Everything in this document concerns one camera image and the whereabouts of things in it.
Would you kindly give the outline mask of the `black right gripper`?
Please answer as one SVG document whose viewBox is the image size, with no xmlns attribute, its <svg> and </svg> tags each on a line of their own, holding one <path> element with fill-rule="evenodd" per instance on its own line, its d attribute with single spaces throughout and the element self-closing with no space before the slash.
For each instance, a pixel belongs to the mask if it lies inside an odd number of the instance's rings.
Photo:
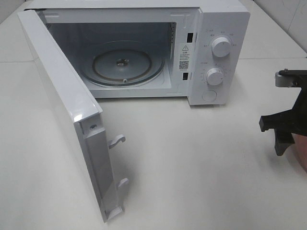
<svg viewBox="0 0 307 230">
<path fill-rule="evenodd" d="M 307 135 L 307 71 L 280 70 L 275 73 L 275 86 L 301 89 L 292 109 L 260 117 L 262 132 L 276 129 L 275 152 L 282 156 L 289 146 L 295 144 L 291 133 Z"/>
</svg>

